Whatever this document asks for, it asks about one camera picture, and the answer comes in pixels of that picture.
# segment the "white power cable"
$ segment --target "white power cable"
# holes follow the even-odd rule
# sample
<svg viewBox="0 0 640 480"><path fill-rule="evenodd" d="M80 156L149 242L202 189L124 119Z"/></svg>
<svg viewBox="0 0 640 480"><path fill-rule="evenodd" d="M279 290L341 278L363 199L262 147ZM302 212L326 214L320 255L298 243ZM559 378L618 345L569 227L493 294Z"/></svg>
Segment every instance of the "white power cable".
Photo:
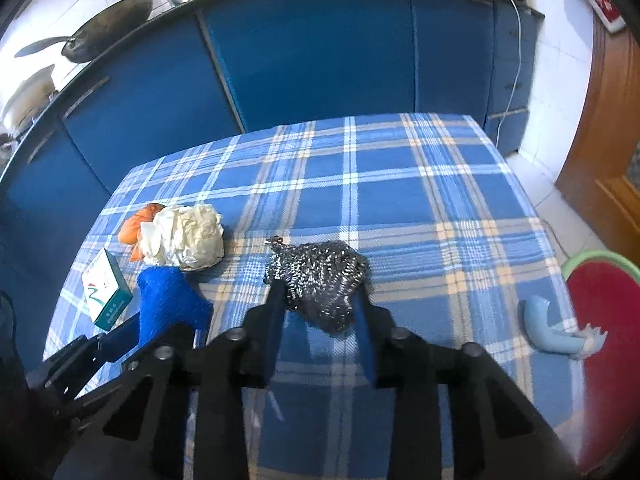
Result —
<svg viewBox="0 0 640 480"><path fill-rule="evenodd" d="M516 71L516 79L513 81L513 88L511 88L511 95L509 96L509 101L507 102L507 109L504 111L504 114L500 118L500 122L498 123L498 131L495 137L495 147L498 147L498 143L500 142L500 129L502 128L502 123L504 122L504 118L507 116L509 109L511 108L511 101L513 101L513 95L516 91L516 86L518 84L518 78L520 77L520 69L522 68L522 21L520 19L520 13L518 12L518 7L516 6L516 2L513 0L509 0L511 5L513 6L513 10L516 11L516 18L518 19L518 70Z"/></svg>

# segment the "light blue toy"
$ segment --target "light blue toy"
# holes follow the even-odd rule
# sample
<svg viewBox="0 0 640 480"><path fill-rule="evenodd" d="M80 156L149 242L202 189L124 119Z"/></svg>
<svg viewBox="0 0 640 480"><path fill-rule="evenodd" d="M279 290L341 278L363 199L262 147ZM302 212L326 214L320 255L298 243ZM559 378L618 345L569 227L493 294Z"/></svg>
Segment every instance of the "light blue toy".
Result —
<svg viewBox="0 0 640 480"><path fill-rule="evenodd" d="M524 329L530 341L545 352L569 354L573 359L586 359L599 352L609 332L600 333L600 327L587 324L582 330L567 333L551 328L546 320L549 302L532 296L522 302Z"/></svg>

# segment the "blue scrubbing cloth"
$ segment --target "blue scrubbing cloth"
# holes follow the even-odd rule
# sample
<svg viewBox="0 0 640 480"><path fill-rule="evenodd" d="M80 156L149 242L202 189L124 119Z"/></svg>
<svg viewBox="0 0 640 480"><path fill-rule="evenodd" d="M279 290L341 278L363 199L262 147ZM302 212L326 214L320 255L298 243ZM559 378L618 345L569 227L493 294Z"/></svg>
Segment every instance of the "blue scrubbing cloth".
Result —
<svg viewBox="0 0 640 480"><path fill-rule="evenodd" d="M183 322L206 330L212 306L203 300L178 267L149 267L138 276L140 342L145 345L172 324Z"/></svg>

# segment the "steel wool scrubber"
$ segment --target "steel wool scrubber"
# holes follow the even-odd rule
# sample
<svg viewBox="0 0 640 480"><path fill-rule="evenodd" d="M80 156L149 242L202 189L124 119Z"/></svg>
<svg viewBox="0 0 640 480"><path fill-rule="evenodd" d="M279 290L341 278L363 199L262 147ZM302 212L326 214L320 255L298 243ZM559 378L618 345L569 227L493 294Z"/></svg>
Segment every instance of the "steel wool scrubber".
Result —
<svg viewBox="0 0 640 480"><path fill-rule="evenodd" d="M285 245L281 237L267 240L274 254L264 282L284 280L288 309L335 335L353 321L350 296L370 277L369 261L345 242Z"/></svg>

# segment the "pan handle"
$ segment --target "pan handle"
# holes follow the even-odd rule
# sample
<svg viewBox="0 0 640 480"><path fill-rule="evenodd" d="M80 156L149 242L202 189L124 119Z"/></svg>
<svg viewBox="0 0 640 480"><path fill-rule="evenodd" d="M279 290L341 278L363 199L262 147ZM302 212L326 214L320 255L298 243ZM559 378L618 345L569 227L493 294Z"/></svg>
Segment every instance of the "pan handle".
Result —
<svg viewBox="0 0 640 480"><path fill-rule="evenodd" d="M92 93L94 93L98 88L100 88L102 85L108 83L111 80L111 76L105 76L102 79L100 79L100 81L98 81L95 85L93 85L91 88L89 88L84 94L82 94L79 98L78 101L76 101L75 103L73 103L68 110L64 113L64 115L62 115L63 119L66 119L69 117L69 115L71 115L76 108L79 107L79 105L82 104L82 101L84 101L85 99L87 99Z"/></svg>
<svg viewBox="0 0 640 480"><path fill-rule="evenodd" d="M63 41L69 41L72 39L73 38L71 36L55 36L53 38L45 38L44 40L34 41L33 43L22 47L18 52L14 54L14 57L30 56L31 54L35 54L36 52L50 47L51 45L55 45L56 43L62 43Z"/></svg>

